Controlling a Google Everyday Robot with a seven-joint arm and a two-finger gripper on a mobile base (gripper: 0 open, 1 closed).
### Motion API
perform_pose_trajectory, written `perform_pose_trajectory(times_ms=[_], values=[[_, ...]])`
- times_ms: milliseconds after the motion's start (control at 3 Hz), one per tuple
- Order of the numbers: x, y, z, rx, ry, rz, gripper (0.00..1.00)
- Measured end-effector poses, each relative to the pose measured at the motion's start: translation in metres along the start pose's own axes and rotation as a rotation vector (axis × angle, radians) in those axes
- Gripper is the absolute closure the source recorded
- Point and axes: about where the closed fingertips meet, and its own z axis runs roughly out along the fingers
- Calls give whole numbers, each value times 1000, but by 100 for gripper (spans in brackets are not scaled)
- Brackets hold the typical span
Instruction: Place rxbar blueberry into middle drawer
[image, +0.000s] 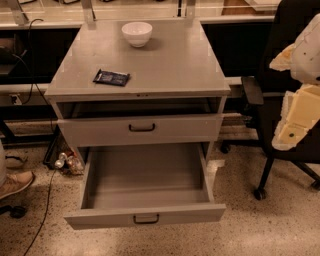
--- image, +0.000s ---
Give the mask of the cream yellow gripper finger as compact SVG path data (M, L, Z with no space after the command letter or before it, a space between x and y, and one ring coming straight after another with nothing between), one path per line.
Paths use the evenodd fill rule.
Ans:
M287 91L280 116L272 147L287 151L296 147L320 120L320 87L303 84L295 93Z

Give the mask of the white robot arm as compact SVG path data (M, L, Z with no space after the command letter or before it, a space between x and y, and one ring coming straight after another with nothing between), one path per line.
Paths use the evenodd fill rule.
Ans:
M272 147L287 151L307 135L320 120L320 14L314 16L295 42L269 64L277 71L289 70L302 83L296 92L285 93Z

